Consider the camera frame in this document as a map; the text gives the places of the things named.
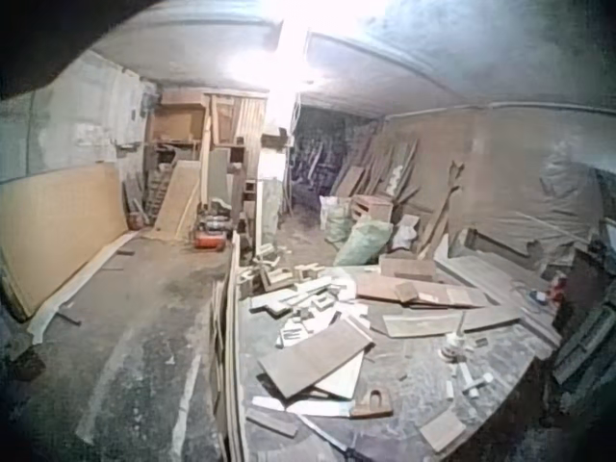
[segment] ceiling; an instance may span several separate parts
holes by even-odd
[[[168,85],[264,90],[283,0],[172,0],[134,16],[94,50]],[[312,0],[302,102],[385,116],[493,101],[616,107],[602,2]],[[239,74],[238,66],[244,65]]]

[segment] wall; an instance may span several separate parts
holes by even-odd
[[[0,102],[0,182],[98,161],[116,162],[123,178],[141,172],[153,84],[87,51],[49,86]]]
[[[421,189],[407,212],[429,216],[443,200],[449,163],[464,162],[449,228],[475,228],[522,255],[538,241],[542,259],[564,263],[565,247],[587,239],[603,215],[596,170],[581,161],[589,153],[608,160],[614,128],[606,115],[502,108],[398,118],[385,130],[420,140],[411,183]]]

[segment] workbench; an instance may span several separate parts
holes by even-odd
[[[365,273],[366,268],[329,268],[324,275],[354,278]],[[383,314],[401,315],[410,309],[395,303],[365,299],[358,301],[369,305],[369,319]],[[267,376],[259,366],[258,359],[275,349],[278,330],[290,315],[275,320],[267,312],[250,313],[243,309],[241,303],[238,311],[239,401],[240,406],[246,409],[254,407],[251,404],[253,397],[270,396],[264,387]],[[479,378],[485,372],[491,372],[495,377],[492,383],[479,389],[479,398],[472,399],[462,394],[464,378],[459,368],[456,377],[452,378],[450,366],[438,355],[445,341],[444,336],[390,339],[374,330],[371,330],[371,334],[375,345],[364,358],[355,398],[363,396],[369,387],[384,386],[390,392],[394,415],[366,420],[323,417],[312,417],[311,420],[347,445],[355,440],[358,450],[378,461],[439,460],[452,454],[471,439],[510,397],[525,376],[535,354],[550,354],[549,347],[519,323],[467,334],[469,340],[480,337],[488,340],[487,346],[468,353],[467,364],[473,378]],[[453,401],[447,401],[448,380],[453,382]],[[419,428],[448,408],[466,426],[466,430],[437,454],[421,435]],[[278,420],[297,424],[299,432],[294,439],[289,439],[254,423],[241,423],[244,425],[250,454],[246,460],[257,460],[259,452],[291,447],[313,435],[293,414],[256,409]],[[339,452],[333,452],[339,460],[343,460]],[[298,460],[314,458],[299,458],[295,462]]]

